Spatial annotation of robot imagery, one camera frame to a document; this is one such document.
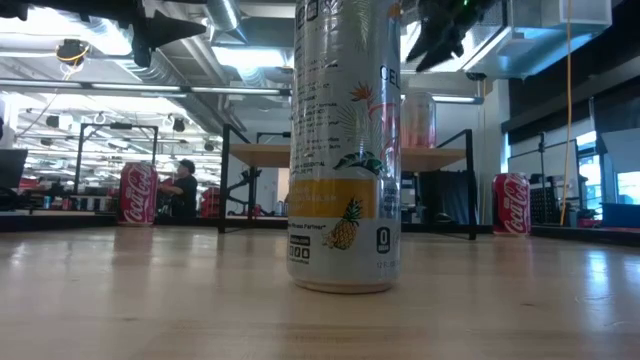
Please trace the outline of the round silver ventilation duct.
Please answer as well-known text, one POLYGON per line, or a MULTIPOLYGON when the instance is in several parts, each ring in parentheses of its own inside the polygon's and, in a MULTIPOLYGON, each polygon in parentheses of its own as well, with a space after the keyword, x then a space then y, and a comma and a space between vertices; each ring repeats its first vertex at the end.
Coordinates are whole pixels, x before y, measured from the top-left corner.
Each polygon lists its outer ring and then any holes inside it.
POLYGON ((242 44, 248 42, 242 30, 242 13, 236 0, 206 0, 205 12, 212 28, 210 35, 212 44, 224 34, 242 44))

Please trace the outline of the red tool cabinet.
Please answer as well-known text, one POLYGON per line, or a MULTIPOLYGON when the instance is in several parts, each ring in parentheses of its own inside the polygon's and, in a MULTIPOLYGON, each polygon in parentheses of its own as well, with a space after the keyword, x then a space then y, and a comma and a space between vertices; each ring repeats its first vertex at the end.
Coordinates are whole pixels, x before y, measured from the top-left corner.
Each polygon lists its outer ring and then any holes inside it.
POLYGON ((220 189, 210 187, 202 193, 200 202, 200 216, 204 218, 218 218, 220 215, 220 189))

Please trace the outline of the red Coca-Cola can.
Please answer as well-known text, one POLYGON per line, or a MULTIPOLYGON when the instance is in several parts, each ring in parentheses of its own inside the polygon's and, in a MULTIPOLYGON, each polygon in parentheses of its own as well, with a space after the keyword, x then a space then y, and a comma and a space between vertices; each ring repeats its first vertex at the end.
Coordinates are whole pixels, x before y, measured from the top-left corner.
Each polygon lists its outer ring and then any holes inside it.
POLYGON ((158 175, 153 165, 127 162, 121 171, 117 218, 120 225, 151 226, 156 216, 158 175))
POLYGON ((527 236, 531 232, 530 184, 523 173, 501 173, 494 177, 493 233, 527 236))

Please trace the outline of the blue storage bin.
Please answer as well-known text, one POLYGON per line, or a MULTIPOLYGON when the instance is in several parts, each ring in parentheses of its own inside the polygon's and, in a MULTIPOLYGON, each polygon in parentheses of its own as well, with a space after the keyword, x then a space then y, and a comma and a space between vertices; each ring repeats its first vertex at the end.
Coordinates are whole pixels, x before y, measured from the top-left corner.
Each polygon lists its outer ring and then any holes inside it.
POLYGON ((602 204, 602 223, 608 228, 640 228, 640 205, 602 204))

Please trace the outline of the long ceiling light bar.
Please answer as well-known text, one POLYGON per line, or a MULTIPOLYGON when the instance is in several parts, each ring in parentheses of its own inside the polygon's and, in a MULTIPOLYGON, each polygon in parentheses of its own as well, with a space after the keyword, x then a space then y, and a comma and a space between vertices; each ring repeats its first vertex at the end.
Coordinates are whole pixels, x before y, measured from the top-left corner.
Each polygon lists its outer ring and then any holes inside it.
MULTIPOLYGON (((365 88, 373 90, 374 95, 391 94, 392 90, 398 92, 399 88, 390 85, 378 87, 364 86, 358 83, 356 87, 349 90, 351 94, 355 92, 364 95, 365 88)), ((184 98, 186 94, 215 94, 215 95, 243 95, 243 96, 264 96, 264 97, 291 97, 293 92, 290 88, 264 88, 264 87, 233 87, 233 86, 191 86, 191 85, 158 85, 158 84, 131 84, 131 83, 99 83, 86 81, 65 81, 65 80, 28 80, 0 78, 0 90, 24 91, 36 93, 130 93, 136 96, 146 97, 169 97, 184 98)), ((458 95, 432 95, 437 103, 481 105, 484 97, 479 96, 458 96, 458 95)))

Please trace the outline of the black computer monitor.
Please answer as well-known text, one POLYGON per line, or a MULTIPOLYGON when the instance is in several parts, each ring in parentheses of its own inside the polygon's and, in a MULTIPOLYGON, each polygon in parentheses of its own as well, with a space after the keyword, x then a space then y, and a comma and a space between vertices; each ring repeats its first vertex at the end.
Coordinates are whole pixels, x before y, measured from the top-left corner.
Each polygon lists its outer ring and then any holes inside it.
POLYGON ((19 187, 27 156, 26 149, 0 149, 0 187, 19 187))

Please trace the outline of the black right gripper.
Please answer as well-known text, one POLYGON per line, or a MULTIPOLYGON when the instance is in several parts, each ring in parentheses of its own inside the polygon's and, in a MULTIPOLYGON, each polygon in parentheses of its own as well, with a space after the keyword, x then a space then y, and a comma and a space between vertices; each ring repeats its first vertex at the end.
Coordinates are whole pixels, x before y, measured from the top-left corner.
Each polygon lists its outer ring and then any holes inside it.
POLYGON ((418 0, 420 32, 406 57, 406 62, 421 58, 416 67, 423 72, 461 56, 463 36, 499 0, 418 0))

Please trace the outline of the person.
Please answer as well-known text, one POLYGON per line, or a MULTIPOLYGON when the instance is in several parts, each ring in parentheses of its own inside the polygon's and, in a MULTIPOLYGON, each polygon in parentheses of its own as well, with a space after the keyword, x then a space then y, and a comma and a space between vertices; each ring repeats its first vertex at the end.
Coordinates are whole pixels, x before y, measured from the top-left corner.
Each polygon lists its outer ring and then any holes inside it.
POLYGON ((171 215, 173 217, 193 218, 196 216, 196 196, 198 182, 194 177, 195 164, 182 159, 171 184, 161 184, 159 189, 171 198, 171 215))

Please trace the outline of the pink and white beverage can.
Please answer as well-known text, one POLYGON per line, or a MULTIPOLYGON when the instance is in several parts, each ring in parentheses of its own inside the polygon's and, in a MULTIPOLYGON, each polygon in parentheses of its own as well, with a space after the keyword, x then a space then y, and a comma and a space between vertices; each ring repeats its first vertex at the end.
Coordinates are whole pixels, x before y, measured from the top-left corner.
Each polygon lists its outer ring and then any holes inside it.
POLYGON ((411 92, 401 104, 403 148, 436 147, 436 102, 425 91, 411 92))

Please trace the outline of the wooden shelf black metal frame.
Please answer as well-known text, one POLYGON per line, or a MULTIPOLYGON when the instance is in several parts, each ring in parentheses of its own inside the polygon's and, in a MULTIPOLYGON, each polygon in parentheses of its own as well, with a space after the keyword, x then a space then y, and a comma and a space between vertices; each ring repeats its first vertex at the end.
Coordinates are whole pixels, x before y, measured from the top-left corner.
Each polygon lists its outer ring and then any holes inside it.
MULTIPOLYGON (((289 165, 290 147, 287 145, 268 145, 252 143, 234 126, 225 125, 222 132, 220 215, 218 231, 224 233, 229 227, 284 229, 286 222, 277 220, 266 224, 257 220, 253 213, 255 207, 256 171, 264 168, 286 168, 289 165), (234 157, 249 167, 249 205, 244 219, 228 219, 226 203, 231 199, 231 186, 228 184, 229 160, 234 157)), ((474 171, 473 134, 464 129, 436 148, 404 148, 402 165, 405 171, 419 173, 435 171, 463 161, 466 165, 467 214, 466 224, 404 224, 405 233, 465 234, 474 241, 482 233, 478 222, 478 190, 474 171)))

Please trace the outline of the white Celsius tropical vibe can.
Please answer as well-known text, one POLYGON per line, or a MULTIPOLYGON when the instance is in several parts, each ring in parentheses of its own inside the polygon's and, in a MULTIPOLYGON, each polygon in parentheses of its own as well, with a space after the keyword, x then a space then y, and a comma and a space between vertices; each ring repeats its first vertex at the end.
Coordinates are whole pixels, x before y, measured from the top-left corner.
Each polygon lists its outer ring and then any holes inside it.
POLYGON ((287 270, 385 291, 400 271, 401 0, 298 0, 287 270))

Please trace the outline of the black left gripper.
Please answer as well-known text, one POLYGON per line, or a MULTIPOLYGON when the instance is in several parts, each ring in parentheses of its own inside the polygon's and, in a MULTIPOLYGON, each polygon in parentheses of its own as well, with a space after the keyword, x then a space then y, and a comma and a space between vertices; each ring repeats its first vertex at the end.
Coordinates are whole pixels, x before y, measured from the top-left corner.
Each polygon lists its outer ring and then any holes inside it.
POLYGON ((128 55, 140 67, 150 66, 151 49, 207 31, 202 24, 158 10, 148 18, 143 0, 29 0, 29 5, 73 16, 91 45, 104 54, 128 55))

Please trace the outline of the black perforated panel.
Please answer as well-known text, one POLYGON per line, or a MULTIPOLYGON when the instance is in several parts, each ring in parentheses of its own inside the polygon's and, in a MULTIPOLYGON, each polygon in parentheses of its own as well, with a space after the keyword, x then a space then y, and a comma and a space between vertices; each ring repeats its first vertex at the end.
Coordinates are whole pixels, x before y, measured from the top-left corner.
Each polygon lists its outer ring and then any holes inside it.
POLYGON ((531 189, 530 211, 533 224, 559 224, 561 210, 558 205, 556 188, 545 187, 531 189))

